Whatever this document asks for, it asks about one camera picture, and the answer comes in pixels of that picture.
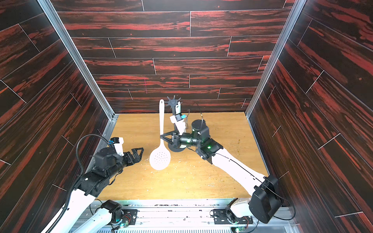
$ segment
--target cable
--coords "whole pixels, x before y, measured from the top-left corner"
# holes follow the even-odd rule
[[[226,157],[226,156],[224,156],[224,155],[222,155],[222,154],[219,154],[219,153],[214,153],[214,154],[218,154],[218,155],[220,155],[220,156],[223,156],[224,158],[227,158],[227,159],[229,159],[230,161],[232,161],[232,162],[234,162],[235,164],[237,164],[237,165],[239,165],[236,161],[234,161],[234,160],[232,160],[232,159],[230,159],[230,158],[228,158],[228,157]],[[262,181],[260,181],[257,177],[255,177],[253,174],[251,174],[248,170],[246,170],[246,169],[244,169],[245,171],[247,171],[250,175],[252,175],[255,179],[257,179],[260,183],[262,183],[269,191],[271,191],[271,192],[273,192],[276,196],[278,196],[279,198],[281,198],[281,199],[283,199],[283,200],[285,200],[285,201],[287,201],[287,202],[289,202],[290,203],[290,201],[289,200],[287,200],[286,198],[283,198],[283,197],[281,197],[281,196],[279,196],[277,193],[275,193],[274,191],[272,191],[270,188],[268,188]],[[294,205],[292,205],[293,206],[293,209],[294,209],[294,215],[291,217],[291,218],[289,218],[289,219],[284,219],[284,218],[279,218],[279,217],[276,217],[276,216],[274,216],[275,218],[278,218],[278,219],[281,219],[281,220],[286,220],[286,221],[289,221],[289,220],[292,220],[294,217],[295,217],[295,206]]]
[[[114,233],[116,230],[118,230],[120,228],[120,226],[113,227],[113,225],[111,223],[110,223],[110,225],[112,226],[112,230],[111,230],[112,233]]]
[[[96,198],[95,200],[100,201],[100,202],[101,202],[101,205],[103,204],[102,201],[101,201],[100,199],[97,199],[97,198]],[[91,204],[92,204],[92,203],[91,203]],[[92,212],[92,209],[91,209],[91,204],[90,204],[90,212],[91,212],[91,214],[93,215],[93,212]],[[97,210],[96,210],[96,211],[97,211]],[[95,213],[96,213],[96,212],[95,212]]]
[[[246,222],[247,222],[246,228],[245,228],[245,230],[246,230],[249,227],[249,220],[247,220],[247,218],[245,216],[243,216],[243,218],[246,219]]]
[[[189,114],[190,114],[190,109],[188,109],[188,115],[186,116],[186,120],[185,120],[185,128],[186,129],[189,129],[189,126],[188,126],[188,116],[189,116]]]
[[[125,214],[124,216],[126,216],[126,215],[129,215],[129,217],[132,218],[132,215],[131,215],[131,214]]]
[[[83,164],[82,164],[82,162],[80,161],[80,158],[79,158],[79,144],[80,144],[80,142],[81,142],[84,138],[86,138],[86,137],[88,137],[88,136],[96,136],[96,137],[99,137],[99,138],[101,138],[102,140],[104,140],[104,142],[106,142],[106,144],[108,144],[110,147],[114,147],[113,144],[109,143],[109,141],[106,140],[106,138],[102,137],[101,135],[97,135],[97,134],[87,134],[87,135],[83,136],[83,137],[78,141],[78,143],[76,144],[76,149],[75,149],[75,157],[76,157],[76,160],[77,160],[77,162],[78,162],[78,164],[79,164],[79,167],[80,167],[80,175],[81,175],[81,176],[83,175],[84,167],[83,167]]]
[[[246,232],[246,233],[250,233],[250,232],[253,232],[257,227],[258,227],[258,224],[259,224],[259,220],[258,220],[258,222],[257,222],[257,224],[256,224],[256,226],[254,227],[254,229],[252,229],[251,231],[249,231],[249,232]]]
[[[197,102],[195,102],[195,101],[193,101],[196,105],[197,105],[197,107],[198,107],[198,109],[200,110],[200,114],[201,114],[201,126],[200,126],[200,130],[202,129],[202,125],[203,125],[203,115],[202,115],[202,111],[201,111],[201,107],[198,105],[198,103]],[[200,133],[197,133],[198,134],[198,136],[197,136],[197,141],[198,141],[198,139],[200,138]]]
[[[83,167],[83,164],[82,162],[80,161],[80,158],[79,158],[79,144],[80,142],[88,137],[88,136],[96,136],[96,137],[99,137],[101,138],[102,140],[104,140],[104,142],[106,142],[110,147],[114,147],[113,144],[109,143],[108,140],[106,140],[104,137],[102,137],[101,135],[97,135],[97,134],[88,134],[88,135],[85,135],[83,136],[79,141],[78,143],[76,144],[76,150],[75,150],[75,157],[76,157],[76,160],[77,160],[77,163],[80,167],[80,174],[78,175],[76,181],[73,183],[73,185],[69,188],[68,192],[67,192],[67,195],[66,195],[66,200],[65,200],[65,205],[64,207],[62,208],[62,211],[60,213],[60,215],[57,217],[57,219],[54,221],[54,223],[50,226],[50,228],[46,231],[46,233],[50,233],[53,228],[57,225],[57,223],[61,220],[62,216],[64,215],[64,213],[66,212],[66,210],[68,209],[68,205],[69,205],[69,202],[70,202],[70,196],[71,196],[71,193],[74,189],[74,186],[76,185],[76,183],[79,181],[79,179],[82,177],[83,173],[84,173],[84,167]]]
[[[215,215],[215,214],[211,215],[211,211],[213,211],[213,210],[210,210],[210,212],[209,212],[211,217],[220,217],[220,214],[219,215]]]
[[[195,152],[195,150],[191,149],[190,147],[186,147],[186,148],[188,148],[189,150],[191,150],[191,151],[194,151],[194,152]]]
[[[108,185],[112,185],[114,183],[114,181],[115,181],[116,176],[119,175],[119,174],[121,174],[122,172],[123,172],[123,166],[122,166],[122,170],[114,176],[114,180],[110,184],[108,184]]]
[[[126,215],[124,215],[126,218],[128,218],[128,224],[129,224],[129,222],[131,221],[131,219],[129,218],[129,217],[127,217]]]

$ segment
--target wood panel wall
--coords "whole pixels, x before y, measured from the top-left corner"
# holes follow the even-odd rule
[[[52,0],[116,113],[245,111],[291,0]]]
[[[250,116],[305,233],[373,232],[372,10],[308,0]]]
[[[41,232],[107,117],[37,1],[0,8],[0,232]]]

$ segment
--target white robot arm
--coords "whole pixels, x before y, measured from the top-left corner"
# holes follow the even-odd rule
[[[224,170],[251,195],[251,198],[236,199],[228,205],[226,213],[229,221],[237,222],[251,213],[261,222],[268,223],[282,204],[278,195],[278,179],[274,176],[265,177],[233,157],[222,145],[210,138],[209,128],[203,119],[193,121],[192,132],[186,133],[186,116],[180,113],[180,99],[168,99],[166,103],[172,108],[173,116],[170,119],[175,124],[175,130],[160,138],[168,142],[168,147],[173,152],[182,151],[183,146],[195,146],[196,153],[202,159]]]
[[[94,168],[81,176],[70,188],[68,193],[70,196],[66,200],[67,204],[65,203],[67,208],[64,205],[41,233],[69,232],[84,210],[109,185],[110,178],[120,174],[124,167],[141,161],[143,148],[132,149],[132,154],[123,152],[123,138],[112,138],[108,144],[110,147],[105,147],[94,155]],[[95,233],[109,223],[126,227],[129,222],[122,223],[122,219],[122,206],[108,200],[74,233]]]

